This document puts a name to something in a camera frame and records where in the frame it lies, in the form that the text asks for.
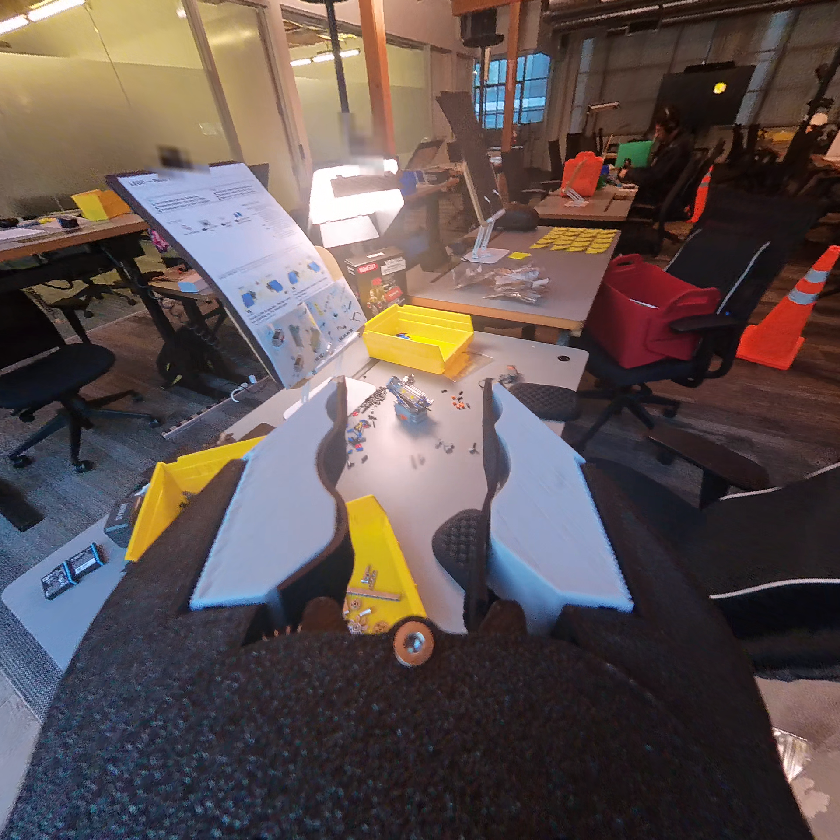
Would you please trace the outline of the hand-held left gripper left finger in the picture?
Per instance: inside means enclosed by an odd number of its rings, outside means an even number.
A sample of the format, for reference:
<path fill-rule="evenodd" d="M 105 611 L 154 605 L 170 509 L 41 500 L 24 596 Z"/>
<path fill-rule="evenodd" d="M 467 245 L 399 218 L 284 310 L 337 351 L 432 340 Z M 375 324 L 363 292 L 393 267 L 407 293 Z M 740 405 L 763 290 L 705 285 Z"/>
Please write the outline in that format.
<path fill-rule="evenodd" d="M 191 609 L 342 607 L 353 571 L 345 467 L 348 388 L 332 378 L 245 457 L 191 597 Z"/>

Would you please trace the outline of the grey desk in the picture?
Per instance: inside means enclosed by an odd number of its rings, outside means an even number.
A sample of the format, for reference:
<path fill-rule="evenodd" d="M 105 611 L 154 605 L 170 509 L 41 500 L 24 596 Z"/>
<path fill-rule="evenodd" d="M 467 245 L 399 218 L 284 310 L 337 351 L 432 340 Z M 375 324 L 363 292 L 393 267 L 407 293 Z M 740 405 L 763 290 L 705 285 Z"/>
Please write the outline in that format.
<path fill-rule="evenodd" d="M 469 453 L 474 443 L 482 450 L 480 382 L 485 377 L 496 379 L 508 365 L 514 365 L 526 382 L 577 391 L 588 356 L 567 346 L 554 348 L 485 332 L 479 332 L 472 345 L 475 352 L 494 361 L 457 383 L 416 374 L 418 386 L 434 400 L 431 417 L 416 425 L 400 423 L 394 415 L 393 400 L 387 399 L 376 410 L 377 424 L 364 448 L 367 459 L 346 469 L 338 484 L 347 501 L 375 496 L 401 545 L 426 613 L 444 630 L 455 633 L 465 629 L 463 592 L 436 562 L 431 542 L 436 529 L 450 516 L 463 509 L 480 508 L 485 499 L 487 483 L 481 456 Z M 572 361 L 559 362 L 560 354 L 568 354 Z M 460 396 L 470 409 L 455 410 L 453 395 Z M 434 448 L 440 438 L 455 443 L 453 454 Z M 411 454 L 423 454 L 425 465 L 413 469 Z M 23 573 L 2 594 L 5 606 L 60 670 L 67 668 L 126 566 L 125 550 L 105 537 L 103 523 L 98 521 Z M 90 543 L 99 546 L 106 564 L 72 591 L 47 601 L 40 579 Z"/>

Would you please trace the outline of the background desk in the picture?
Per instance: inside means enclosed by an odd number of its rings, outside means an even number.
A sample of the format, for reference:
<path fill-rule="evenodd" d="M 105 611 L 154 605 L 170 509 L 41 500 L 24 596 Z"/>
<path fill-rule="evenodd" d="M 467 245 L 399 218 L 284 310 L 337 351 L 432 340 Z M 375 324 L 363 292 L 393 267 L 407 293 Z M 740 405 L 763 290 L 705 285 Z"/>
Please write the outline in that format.
<path fill-rule="evenodd" d="M 557 191 L 546 196 L 534 209 L 541 225 L 619 228 L 627 219 L 636 193 L 635 186 L 607 185 L 597 189 L 592 196 L 576 200 Z"/>
<path fill-rule="evenodd" d="M 1 231 L 1 261 L 23 259 L 56 250 L 106 242 L 115 238 L 138 235 L 149 225 L 136 214 L 125 214 L 107 220 L 81 220 L 76 227 L 62 227 L 58 217 L 45 224 L 31 223 L 3 228 Z"/>

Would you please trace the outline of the white power strip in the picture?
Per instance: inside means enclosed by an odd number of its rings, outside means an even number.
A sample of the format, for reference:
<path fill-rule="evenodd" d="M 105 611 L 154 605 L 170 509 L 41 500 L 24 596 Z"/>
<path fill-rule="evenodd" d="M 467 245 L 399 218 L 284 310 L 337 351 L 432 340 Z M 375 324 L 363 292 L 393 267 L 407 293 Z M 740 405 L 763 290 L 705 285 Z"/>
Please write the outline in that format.
<path fill-rule="evenodd" d="M 163 439 L 175 446 L 200 448 L 211 444 L 226 430 L 244 418 L 266 401 L 272 393 L 248 389 L 236 395 L 235 399 L 226 398 L 201 411 L 174 423 L 161 433 Z"/>

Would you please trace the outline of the scatter of small mixed parts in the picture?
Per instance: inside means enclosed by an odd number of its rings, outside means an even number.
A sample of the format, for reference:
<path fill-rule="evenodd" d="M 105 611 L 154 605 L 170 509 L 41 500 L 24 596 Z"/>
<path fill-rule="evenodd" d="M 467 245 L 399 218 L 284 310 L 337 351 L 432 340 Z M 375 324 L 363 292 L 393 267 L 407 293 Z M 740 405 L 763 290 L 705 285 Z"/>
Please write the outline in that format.
<path fill-rule="evenodd" d="M 344 436 L 347 469 L 351 469 L 367 459 L 367 454 L 364 451 L 367 438 L 369 433 L 375 429 L 377 424 L 376 410 L 383 404 L 386 396 L 387 390 L 383 386 L 379 386 L 350 412 L 349 424 Z"/>

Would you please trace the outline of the dark flat box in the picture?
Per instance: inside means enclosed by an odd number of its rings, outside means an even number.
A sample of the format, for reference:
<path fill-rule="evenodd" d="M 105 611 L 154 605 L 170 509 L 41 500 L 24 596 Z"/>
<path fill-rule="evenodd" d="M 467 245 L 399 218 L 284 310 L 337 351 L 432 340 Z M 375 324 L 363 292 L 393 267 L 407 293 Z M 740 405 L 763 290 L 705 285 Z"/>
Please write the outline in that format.
<path fill-rule="evenodd" d="M 146 489 L 137 490 L 112 504 L 102 530 L 106 537 L 121 549 L 127 549 L 130 544 L 145 493 Z"/>

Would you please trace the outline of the brick engine model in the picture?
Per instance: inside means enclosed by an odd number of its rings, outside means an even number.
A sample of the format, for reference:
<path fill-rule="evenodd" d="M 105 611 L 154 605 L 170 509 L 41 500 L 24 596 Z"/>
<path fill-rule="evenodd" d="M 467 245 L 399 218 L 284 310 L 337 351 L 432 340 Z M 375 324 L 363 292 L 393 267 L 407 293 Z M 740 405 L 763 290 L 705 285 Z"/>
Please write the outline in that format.
<path fill-rule="evenodd" d="M 385 387 L 394 398 L 394 413 L 399 421 L 420 424 L 427 419 L 433 401 L 417 387 L 414 375 L 394 375 Z"/>

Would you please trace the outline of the red tote bag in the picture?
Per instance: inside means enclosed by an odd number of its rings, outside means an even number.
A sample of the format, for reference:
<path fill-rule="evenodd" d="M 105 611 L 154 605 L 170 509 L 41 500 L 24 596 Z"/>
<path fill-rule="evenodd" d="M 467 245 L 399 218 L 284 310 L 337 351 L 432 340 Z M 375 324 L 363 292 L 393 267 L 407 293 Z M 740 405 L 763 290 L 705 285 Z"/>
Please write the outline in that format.
<path fill-rule="evenodd" d="M 622 255 L 607 267 L 584 333 L 625 369 L 690 361 L 699 338 L 670 323 L 713 314 L 720 300 L 717 288 L 694 287 L 640 255 Z"/>

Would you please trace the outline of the black printed kit box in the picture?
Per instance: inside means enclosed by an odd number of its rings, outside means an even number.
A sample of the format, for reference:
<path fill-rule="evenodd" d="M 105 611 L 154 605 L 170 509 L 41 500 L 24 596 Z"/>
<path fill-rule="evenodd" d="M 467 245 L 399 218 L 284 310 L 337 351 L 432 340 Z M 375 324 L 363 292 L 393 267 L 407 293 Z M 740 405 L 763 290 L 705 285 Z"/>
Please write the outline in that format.
<path fill-rule="evenodd" d="M 345 258 L 343 275 L 367 321 L 407 301 L 406 259 L 398 247 L 387 246 L 368 255 Z"/>

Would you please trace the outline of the printed instruction booklet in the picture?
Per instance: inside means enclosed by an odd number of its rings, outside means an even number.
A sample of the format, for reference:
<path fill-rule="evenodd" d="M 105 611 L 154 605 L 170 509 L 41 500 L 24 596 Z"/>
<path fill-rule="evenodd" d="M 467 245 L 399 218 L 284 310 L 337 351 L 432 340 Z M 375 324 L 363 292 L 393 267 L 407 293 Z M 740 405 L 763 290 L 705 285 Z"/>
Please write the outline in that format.
<path fill-rule="evenodd" d="M 272 379 L 312 378 L 364 325 L 359 302 L 246 164 L 107 175 L 205 279 Z"/>

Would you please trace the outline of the group of yellow sticky notes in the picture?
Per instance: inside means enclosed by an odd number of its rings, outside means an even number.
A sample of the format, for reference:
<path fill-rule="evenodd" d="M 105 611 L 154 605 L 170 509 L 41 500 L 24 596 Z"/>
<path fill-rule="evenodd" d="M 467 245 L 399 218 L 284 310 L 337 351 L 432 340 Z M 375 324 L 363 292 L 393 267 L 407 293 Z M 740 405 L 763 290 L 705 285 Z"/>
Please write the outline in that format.
<path fill-rule="evenodd" d="M 613 247 L 621 231 L 600 227 L 550 227 L 530 249 L 549 249 L 597 256 Z"/>

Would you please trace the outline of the orange traffic cone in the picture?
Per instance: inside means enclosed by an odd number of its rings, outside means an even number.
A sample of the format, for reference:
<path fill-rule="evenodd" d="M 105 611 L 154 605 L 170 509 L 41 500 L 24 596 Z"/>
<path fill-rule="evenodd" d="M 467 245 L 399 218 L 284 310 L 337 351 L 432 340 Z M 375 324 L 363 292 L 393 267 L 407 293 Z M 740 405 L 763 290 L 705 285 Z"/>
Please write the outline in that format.
<path fill-rule="evenodd" d="M 695 224 L 699 221 L 700 215 L 705 208 L 713 167 L 713 163 L 708 165 L 697 185 L 695 194 L 693 195 L 689 206 L 686 207 L 686 211 L 690 211 L 686 220 L 689 224 Z"/>
<path fill-rule="evenodd" d="M 761 323 L 744 330 L 736 353 L 739 360 L 779 371 L 791 368 L 805 341 L 805 325 L 838 256 L 839 247 L 829 247 Z"/>

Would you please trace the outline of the white lamp panel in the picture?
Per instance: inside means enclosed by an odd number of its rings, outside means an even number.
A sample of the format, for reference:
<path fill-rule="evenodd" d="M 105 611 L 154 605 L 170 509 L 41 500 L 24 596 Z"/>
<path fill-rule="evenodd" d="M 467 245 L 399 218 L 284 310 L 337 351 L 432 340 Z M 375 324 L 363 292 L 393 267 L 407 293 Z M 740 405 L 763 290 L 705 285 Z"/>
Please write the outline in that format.
<path fill-rule="evenodd" d="M 364 159 L 312 174 L 309 226 L 326 249 L 381 237 L 403 206 L 396 159 Z"/>

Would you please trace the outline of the black light bar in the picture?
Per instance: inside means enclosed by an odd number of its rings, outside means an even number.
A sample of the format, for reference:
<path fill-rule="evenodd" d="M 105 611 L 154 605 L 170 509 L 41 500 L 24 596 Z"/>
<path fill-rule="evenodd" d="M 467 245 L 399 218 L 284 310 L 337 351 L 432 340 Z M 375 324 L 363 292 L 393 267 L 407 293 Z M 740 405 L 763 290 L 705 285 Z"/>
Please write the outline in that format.
<path fill-rule="evenodd" d="M 479 223 L 476 241 L 465 259 L 477 265 L 495 265 L 508 255 L 490 247 L 496 221 L 505 213 L 497 178 L 490 163 L 484 135 L 471 95 L 467 91 L 442 91 L 437 97 L 463 157 L 465 183 Z"/>

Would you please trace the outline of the black display screen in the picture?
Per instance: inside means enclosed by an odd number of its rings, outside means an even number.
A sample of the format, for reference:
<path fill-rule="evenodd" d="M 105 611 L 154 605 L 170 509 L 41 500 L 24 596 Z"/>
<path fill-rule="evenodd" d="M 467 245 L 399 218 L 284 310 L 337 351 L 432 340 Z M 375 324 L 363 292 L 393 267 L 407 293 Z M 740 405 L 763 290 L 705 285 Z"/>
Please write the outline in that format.
<path fill-rule="evenodd" d="M 654 115 L 675 107 L 680 126 L 693 133 L 737 124 L 755 69 L 755 65 L 722 62 L 691 66 L 683 72 L 664 75 Z"/>

